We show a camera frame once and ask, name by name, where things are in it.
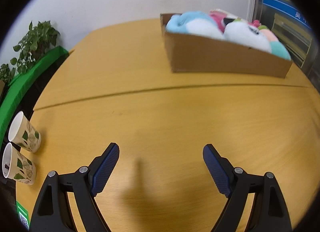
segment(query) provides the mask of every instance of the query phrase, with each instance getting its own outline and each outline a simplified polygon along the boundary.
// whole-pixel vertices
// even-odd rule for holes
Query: blue sign
[[[262,3],[266,6],[269,6],[273,9],[276,9],[292,18],[302,23],[304,26],[311,29],[310,25],[307,23],[306,19],[302,16],[302,14],[293,6],[281,2],[280,0],[262,0]]]

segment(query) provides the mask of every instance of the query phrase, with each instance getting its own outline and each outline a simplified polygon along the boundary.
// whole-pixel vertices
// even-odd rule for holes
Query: qr code
[[[29,229],[28,220],[25,218],[24,215],[22,215],[21,212],[19,212],[19,217],[20,217],[21,223],[22,223],[27,229]]]

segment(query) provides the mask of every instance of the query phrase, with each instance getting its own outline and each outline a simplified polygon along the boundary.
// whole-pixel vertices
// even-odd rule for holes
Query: wooden table
[[[31,215],[49,171],[74,172],[116,142],[119,161],[96,197],[112,231],[210,231],[226,202],[202,159],[212,143],[248,173],[273,172],[296,225],[320,180],[320,96],[295,65],[289,73],[172,74],[157,20],[95,31],[38,100],[31,123],[42,145],[23,151],[37,179],[17,183],[17,200]]]

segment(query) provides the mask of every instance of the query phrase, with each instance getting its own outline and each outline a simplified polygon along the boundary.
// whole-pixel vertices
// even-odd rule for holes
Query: white paper cup
[[[2,173],[5,178],[32,185],[36,179],[36,167],[26,156],[7,143],[2,156]]]
[[[41,144],[41,134],[30,124],[22,111],[14,117],[8,139],[32,153],[35,153]]]

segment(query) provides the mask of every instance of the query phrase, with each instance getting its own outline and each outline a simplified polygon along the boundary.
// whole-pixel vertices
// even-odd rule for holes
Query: green plant
[[[8,64],[2,64],[0,68],[0,80],[9,84],[16,73],[16,69],[10,70]]]
[[[20,51],[18,59],[10,60],[12,65],[17,65],[18,73],[26,73],[50,50],[50,45],[55,47],[58,34],[50,21],[38,22],[35,27],[31,22],[28,33],[13,47],[14,51]]]

